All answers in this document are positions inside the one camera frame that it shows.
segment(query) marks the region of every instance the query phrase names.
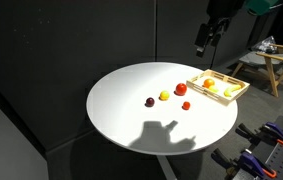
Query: apple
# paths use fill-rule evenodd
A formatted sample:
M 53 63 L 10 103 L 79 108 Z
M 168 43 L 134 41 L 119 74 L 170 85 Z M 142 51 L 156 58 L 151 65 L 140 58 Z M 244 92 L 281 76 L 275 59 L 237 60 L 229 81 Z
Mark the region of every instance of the apple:
M 183 96 L 185 95 L 186 92 L 187 92 L 187 85 L 185 85 L 184 83 L 179 83 L 175 88 L 176 95 Z

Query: orange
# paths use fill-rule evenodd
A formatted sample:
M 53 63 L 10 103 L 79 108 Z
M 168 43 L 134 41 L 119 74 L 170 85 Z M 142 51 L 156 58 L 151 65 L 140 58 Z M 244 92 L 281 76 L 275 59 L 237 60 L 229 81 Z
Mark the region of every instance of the orange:
M 211 78 L 208 78 L 203 82 L 203 86 L 206 87 L 206 88 L 209 88 L 212 85 L 215 85 L 215 82 Z

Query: red tomato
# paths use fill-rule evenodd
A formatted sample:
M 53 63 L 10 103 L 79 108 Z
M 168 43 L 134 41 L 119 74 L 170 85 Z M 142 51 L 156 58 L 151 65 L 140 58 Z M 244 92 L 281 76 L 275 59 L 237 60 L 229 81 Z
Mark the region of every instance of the red tomato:
M 203 86 L 206 88 L 209 88 L 212 85 L 215 85 L 215 82 L 213 79 L 208 78 L 203 82 Z
M 175 93 L 179 96 L 185 95 L 186 92 L 187 92 L 187 85 L 183 83 L 179 83 L 175 88 Z
M 183 103 L 182 108 L 183 108 L 184 110 L 189 110 L 189 109 L 190 109 L 190 103 L 189 103 L 188 101 L 185 101 L 185 102 Z

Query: wooden tray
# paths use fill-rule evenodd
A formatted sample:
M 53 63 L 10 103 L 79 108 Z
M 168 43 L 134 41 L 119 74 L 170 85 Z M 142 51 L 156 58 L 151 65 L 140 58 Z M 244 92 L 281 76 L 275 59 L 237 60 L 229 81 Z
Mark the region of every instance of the wooden tray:
M 203 82 L 207 79 L 211 78 L 215 81 L 215 86 L 218 88 L 218 92 L 214 93 L 209 89 L 203 87 Z M 241 89 L 236 90 L 231 93 L 231 97 L 224 96 L 224 91 L 231 85 L 239 84 L 241 85 Z M 224 75 L 222 73 L 207 69 L 203 73 L 198 76 L 195 76 L 189 80 L 187 80 L 186 85 L 199 93 L 202 93 L 212 99 L 219 101 L 222 104 L 228 105 L 233 100 L 239 98 L 243 93 L 248 90 L 249 83 L 241 81 L 239 79 L 235 79 L 233 77 Z

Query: white round table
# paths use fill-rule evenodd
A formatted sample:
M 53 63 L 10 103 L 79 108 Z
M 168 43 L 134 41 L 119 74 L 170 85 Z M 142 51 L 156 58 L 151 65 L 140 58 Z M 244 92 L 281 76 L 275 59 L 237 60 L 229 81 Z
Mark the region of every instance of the white round table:
M 174 94 L 179 83 L 202 70 L 165 62 L 127 66 L 109 73 L 91 89 L 88 116 L 107 139 L 126 149 L 157 155 L 191 153 L 222 138 L 234 125 L 237 103 L 223 105 L 190 88 Z M 170 93 L 159 100 L 161 91 Z M 155 100 L 146 107 L 146 99 Z M 191 104 L 182 109 L 184 101 Z

